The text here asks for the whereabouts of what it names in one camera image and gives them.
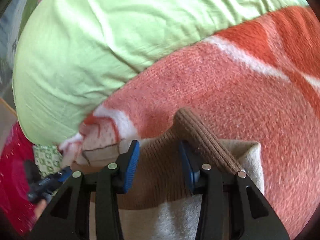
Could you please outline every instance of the red fabric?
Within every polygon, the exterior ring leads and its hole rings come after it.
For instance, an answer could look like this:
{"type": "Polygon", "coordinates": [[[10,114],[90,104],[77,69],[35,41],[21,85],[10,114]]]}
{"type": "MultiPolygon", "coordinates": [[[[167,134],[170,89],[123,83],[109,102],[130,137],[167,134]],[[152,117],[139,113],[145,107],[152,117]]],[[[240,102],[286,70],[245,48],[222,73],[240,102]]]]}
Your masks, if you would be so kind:
{"type": "Polygon", "coordinates": [[[33,160],[32,143],[16,122],[11,129],[0,159],[0,208],[21,235],[33,226],[34,205],[27,200],[29,186],[23,163],[33,160]]]}

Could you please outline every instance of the white stripe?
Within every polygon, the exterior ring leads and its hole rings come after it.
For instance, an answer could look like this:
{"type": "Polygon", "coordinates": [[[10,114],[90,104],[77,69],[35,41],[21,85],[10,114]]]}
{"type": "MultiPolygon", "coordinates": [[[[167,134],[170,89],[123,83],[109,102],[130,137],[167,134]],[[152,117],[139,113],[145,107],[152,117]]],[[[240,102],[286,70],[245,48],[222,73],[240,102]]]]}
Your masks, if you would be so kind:
{"type": "Polygon", "coordinates": [[[319,79],[312,77],[312,76],[309,76],[309,75],[302,73],[302,72],[300,72],[300,74],[303,75],[305,80],[307,80],[310,83],[310,85],[312,85],[316,89],[320,89],[320,80],[319,79]]]}
{"type": "Polygon", "coordinates": [[[281,67],[285,67],[290,71],[299,71],[294,65],[294,63],[287,56],[287,53],[285,52],[282,45],[282,39],[278,34],[277,28],[272,17],[270,15],[265,15],[263,17],[258,18],[257,22],[261,24],[261,26],[267,34],[269,48],[275,56],[278,65],[281,67]]]}
{"type": "Polygon", "coordinates": [[[117,109],[105,108],[103,104],[101,104],[95,109],[95,111],[93,112],[93,116],[112,118],[118,128],[120,139],[139,139],[137,129],[131,122],[130,118],[124,112],[117,109]]]}
{"type": "Polygon", "coordinates": [[[253,71],[262,73],[267,76],[274,76],[282,78],[286,81],[290,81],[289,78],[280,70],[277,70],[273,66],[262,62],[261,60],[247,54],[244,50],[238,48],[230,41],[223,39],[217,35],[208,37],[203,41],[217,46],[221,51],[231,57],[232,60],[245,64],[246,67],[253,71]]]}

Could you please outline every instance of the green patterned fabric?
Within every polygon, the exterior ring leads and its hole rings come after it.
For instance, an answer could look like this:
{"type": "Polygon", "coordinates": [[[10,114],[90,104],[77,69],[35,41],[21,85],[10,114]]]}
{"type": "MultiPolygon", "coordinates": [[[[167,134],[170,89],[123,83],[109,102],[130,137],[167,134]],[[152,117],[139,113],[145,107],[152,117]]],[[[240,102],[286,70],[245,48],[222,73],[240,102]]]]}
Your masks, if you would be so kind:
{"type": "Polygon", "coordinates": [[[38,166],[41,176],[46,177],[49,174],[60,170],[62,155],[55,146],[33,146],[35,163],[38,166]]]}

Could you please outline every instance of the pillowcase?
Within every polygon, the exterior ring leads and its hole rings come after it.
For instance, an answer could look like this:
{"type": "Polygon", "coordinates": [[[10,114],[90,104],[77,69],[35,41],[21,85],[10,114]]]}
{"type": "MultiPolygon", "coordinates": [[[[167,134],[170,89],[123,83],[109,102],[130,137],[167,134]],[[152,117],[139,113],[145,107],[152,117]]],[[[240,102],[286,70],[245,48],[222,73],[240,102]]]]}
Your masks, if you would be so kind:
{"type": "Polygon", "coordinates": [[[161,57],[305,0],[42,0],[17,46],[13,91],[34,144],[58,144],[161,57]]]}

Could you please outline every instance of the pink blanket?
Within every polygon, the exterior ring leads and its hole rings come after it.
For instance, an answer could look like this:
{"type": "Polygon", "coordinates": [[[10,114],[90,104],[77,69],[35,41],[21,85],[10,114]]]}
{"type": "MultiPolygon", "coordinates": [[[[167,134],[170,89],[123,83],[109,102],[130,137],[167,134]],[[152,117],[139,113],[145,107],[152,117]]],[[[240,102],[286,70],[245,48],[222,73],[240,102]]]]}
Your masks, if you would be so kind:
{"type": "Polygon", "coordinates": [[[265,196],[294,238],[320,200],[319,51],[310,8],[216,33],[161,59],[98,106],[60,145],[64,164],[84,149],[157,137],[190,106],[218,137],[261,143],[265,196]]]}

